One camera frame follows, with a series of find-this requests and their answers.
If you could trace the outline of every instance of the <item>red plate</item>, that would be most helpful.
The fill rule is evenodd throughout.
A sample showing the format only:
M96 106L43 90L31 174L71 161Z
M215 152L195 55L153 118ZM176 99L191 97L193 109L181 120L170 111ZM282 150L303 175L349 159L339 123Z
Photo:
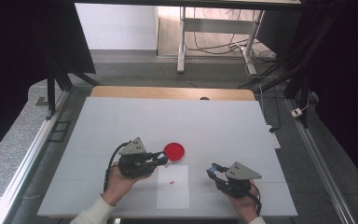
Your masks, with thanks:
M170 161L179 161L185 156L185 148L179 143L169 143L164 152Z

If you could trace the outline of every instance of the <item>person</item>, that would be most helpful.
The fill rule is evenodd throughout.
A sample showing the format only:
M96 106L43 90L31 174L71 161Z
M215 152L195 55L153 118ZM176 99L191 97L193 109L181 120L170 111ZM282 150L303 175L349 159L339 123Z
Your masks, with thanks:
M138 178L124 176L115 162L111 171L106 192L97 198L95 203L87 210L82 211L71 224L105 224L112 214L117 203L131 190L132 186L139 180L150 177L150 175ZM255 187L251 188L251 193L256 196ZM239 199L227 195L234 206L235 211L241 219L248 224L265 224L262 217L256 213L255 201L249 197Z

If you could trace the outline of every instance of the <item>sleeve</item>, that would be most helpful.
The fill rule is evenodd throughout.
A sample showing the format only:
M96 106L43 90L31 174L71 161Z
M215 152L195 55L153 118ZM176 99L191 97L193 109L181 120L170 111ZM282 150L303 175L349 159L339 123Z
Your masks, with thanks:
M253 219L251 222L249 222L249 224L266 224L266 222L262 217L257 217Z
M100 196L89 209L77 215L71 224L105 224L113 210L115 207L107 204Z

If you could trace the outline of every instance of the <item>white paper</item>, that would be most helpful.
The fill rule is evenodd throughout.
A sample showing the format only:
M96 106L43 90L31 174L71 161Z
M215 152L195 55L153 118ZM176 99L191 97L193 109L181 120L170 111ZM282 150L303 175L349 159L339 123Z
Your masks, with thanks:
M188 167L186 165L159 166L157 209L188 209Z

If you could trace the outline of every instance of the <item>white tabletop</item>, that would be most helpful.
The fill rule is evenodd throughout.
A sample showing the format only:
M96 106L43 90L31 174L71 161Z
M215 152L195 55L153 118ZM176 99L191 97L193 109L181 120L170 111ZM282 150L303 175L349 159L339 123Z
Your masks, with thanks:
M88 208L103 190L113 151L137 136L148 152L177 142L186 154L168 170L159 167L136 183L112 217L237 217L206 173L212 162L229 167L234 161L263 176L255 181L261 216L296 216L258 102L103 97L84 104L37 214L75 217Z

